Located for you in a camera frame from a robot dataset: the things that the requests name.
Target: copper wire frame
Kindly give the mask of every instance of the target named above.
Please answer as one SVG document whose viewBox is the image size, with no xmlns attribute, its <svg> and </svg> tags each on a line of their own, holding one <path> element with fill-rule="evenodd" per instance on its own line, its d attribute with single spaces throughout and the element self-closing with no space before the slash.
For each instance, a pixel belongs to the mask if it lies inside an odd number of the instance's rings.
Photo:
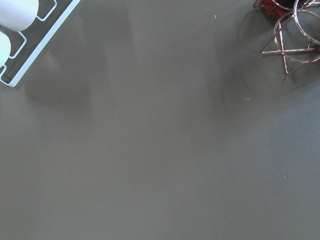
<svg viewBox="0 0 320 240">
<path fill-rule="evenodd" d="M 259 0 L 255 0 L 255 2 L 253 3 L 254 8 L 260 8 L 260 5 L 257 4 L 258 1 Z M 317 56 L 313 57 L 310 60 L 300 60 L 300 59 L 294 58 L 289 55 L 289 54 L 310 53 L 310 52 L 319 52 L 320 53 L 320 40 L 319 40 L 320 33 L 317 36 L 315 36 L 315 38 L 308 35 L 304 31 L 304 29 L 301 27 L 300 22 L 299 22 L 299 18 L 298 18 L 298 13 L 304 13 L 304 14 L 311 15 L 320 21 L 319 15 L 317 15 L 316 13 L 311 12 L 309 10 L 306 10 L 307 7 L 310 7 L 313 5 L 314 6 L 320 5 L 320 1 L 316 1 L 316 0 L 307 1 L 304 4 L 304 6 L 301 8 L 298 8 L 298 3 L 299 3 L 299 0 L 296 0 L 294 3 L 293 9 L 291 9 L 289 12 L 287 12 L 286 14 L 284 14 L 282 17 L 280 17 L 278 19 L 278 21 L 276 22 L 274 29 L 273 29 L 273 36 L 270 38 L 270 40 L 265 44 L 265 46 L 261 50 L 261 53 L 263 55 L 281 54 L 282 60 L 283 60 L 283 68 L 284 68 L 284 72 L 286 75 L 292 75 L 292 74 L 296 73 L 297 71 L 303 69 L 307 65 L 320 60 L 320 54 L 318 54 Z M 288 24 L 292 20 L 294 20 L 298 30 L 309 40 L 309 44 L 308 44 L 307 48 L 285 49 L 284 36 L 283 36 L 282 31 L 284 29 L 286 29 L 286 27 L 288 26 Z M 277 50 L 266 51 L 265 49 L 271 44 L 272 41 L 274 41 L 274 44 L 275 44 Z M 301 63 L 301 66 L 295 70 L 289 71 L 289 68 L 288 68 L 289 61 Z"/>
</svg>

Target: red object in jar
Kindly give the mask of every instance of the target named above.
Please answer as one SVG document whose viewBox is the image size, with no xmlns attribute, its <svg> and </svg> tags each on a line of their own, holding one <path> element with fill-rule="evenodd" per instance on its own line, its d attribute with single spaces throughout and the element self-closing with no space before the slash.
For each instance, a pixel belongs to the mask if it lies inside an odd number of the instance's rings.
<svg viewBox="0 0 320 240">
<path fill-rule="evenodd" d="M 282 15 L 288 12 L 288 10 L 279 7 L 272 0 L 261 0 L 260 9 L 268 19 L 273 21 L 278 20 Z"/>
</svg>

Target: white mug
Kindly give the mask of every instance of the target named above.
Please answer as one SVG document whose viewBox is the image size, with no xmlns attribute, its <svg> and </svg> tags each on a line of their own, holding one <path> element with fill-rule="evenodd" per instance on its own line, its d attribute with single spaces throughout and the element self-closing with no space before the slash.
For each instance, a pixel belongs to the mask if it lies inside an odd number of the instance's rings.
<svg viewBox="0 0 320 240">
<path fill-rule="evenodd" d="M 39 0 L 0 0 L 0 25 L 20 32 L 34 22 Z"/>
<path fill-rule="evenodd" d="M 0 31 L 0 67 L 2 67 L 9 58 L 11 52 L 11 42 L 7 35 Z"/>
</svg>

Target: gray table surface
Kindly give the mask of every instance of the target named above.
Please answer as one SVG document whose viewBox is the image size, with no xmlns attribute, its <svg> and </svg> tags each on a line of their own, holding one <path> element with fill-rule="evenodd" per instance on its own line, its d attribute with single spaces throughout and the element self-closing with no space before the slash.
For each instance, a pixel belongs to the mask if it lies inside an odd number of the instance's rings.
<svg viewBox="0 0 320 240">
<path fill-rule="evenodd" d="M 318 240 L 318 65 L 251 0 L 83 0 L 0 86 L 2 240 Z"/>
</svg>

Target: metal ring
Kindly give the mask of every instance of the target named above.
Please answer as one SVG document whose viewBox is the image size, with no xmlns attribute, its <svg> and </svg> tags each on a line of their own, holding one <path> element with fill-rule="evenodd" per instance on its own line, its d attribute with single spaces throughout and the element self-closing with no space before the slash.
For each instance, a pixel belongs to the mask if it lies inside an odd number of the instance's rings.
<svg viewBox="0 0 320 240">
<path fill-rule="evenodd" d="M 311 12 L 311 11 L 307 11 L 307 10 L 302 10 L 302 9 L 300 9 L 300 10 L 298 10 L 298 12 L 303 12 L 303 13 L 307 13 L 307 14 L 309 14 L 309 15 L 312 15 L 312 16 L 316 17 L 316 18 L 320 21 L 320 16 L 318 16 L 317 14 L 315 14 L 315 13 L 313 13 L 313 12 Z M 284 50 L 282 50 L 282 49 L 280 48 L 279 43 L 278 43 L 278 40 L 277 40 L 277 33 L 281 32 L 284 28 L 286 28 L 287 25 L 289 24 L 289 22 L 292 20 L 292 17 L 294 17 L 294 16 L 291 16 L 291 19 L 288 20 L 288 22 L 285 24 L 284 27 L 281 27 L 280 29 L 278 29 L 278 28 L 279 28 L 279 24 L 281 23 L 281 21 L 282 21 L 284 18 L 286 18 L 288 15 L 292 15 L 292 12 L 288 12 L 288 13 L 284 14 L 282 17 L 280 17 L 280 18 L 278 19 L 278 21 L 276 22 L 275 26 L 274 26 L 273 35 L 274 35 L 274 43 L 275 43 L 276 48 L 279 50 L 279 52 L 280 52 L 283 56 L 285 56 L 286 58 L 290 59 L 290 60 L 293 61 L 293 62 L 302 63 L 302 64 L 307 64 L 307 63 L 310 63 L 310 62 L 313 62 L 313 63 L 314 63 L 314 62 L 318 61 L 318 60 L 320 59 L 320 54 L 319 54 L 318 56 L 316 56 L 315 58 L 311 59 L 311 60 L 300 60 L 300 59 L 294 58 L 294 57 L 292 57 L 292 56 L 289 56 L 288 54 L 285 53 Z"/>
<path fill-rule="evenodd" d="M 302 5 L 302 7 L 300 7 L 300 9 L 305 9 L 305 8 L 311 6 L 315 1 L 316 0 L 307 0 L 307 1 L 305 1 L 305 3 Z M 274 4 L 276 4 L 278 7 L 282 8 L 282 9 L 289 10 L 289 11 L 294 10 L 293 8 L 289 8 L 289 7 L 281 5 L 280 3 L 276 2 L 276 0 L 272 0 L 272 2 Z"/>
<path fill-rule="evenodd" d="M 320 45 L 320 41 L 313 38 L 312 36 L 310 36 L 308 33 L 306 33 L 306 31 L 302 28 L 302 26 L 300 25 L 300 22 L 299 22 L 299 19 L 298 19 L 298 2 L 299 0 L 295 0 L 295 3 L 294 3 L 294 7 L 293 7 L 293 17 L 294 17 L 294 21 L 295 21 L 295 24 L 296 26 L 298 27 L 299 31 L 307 38 L 309 39 L 310 41 L 314 42 L 315 44 L 317 45 Z M 320 17 L 313 13 L 313 15 L 320 20 Z"/>
</svg>

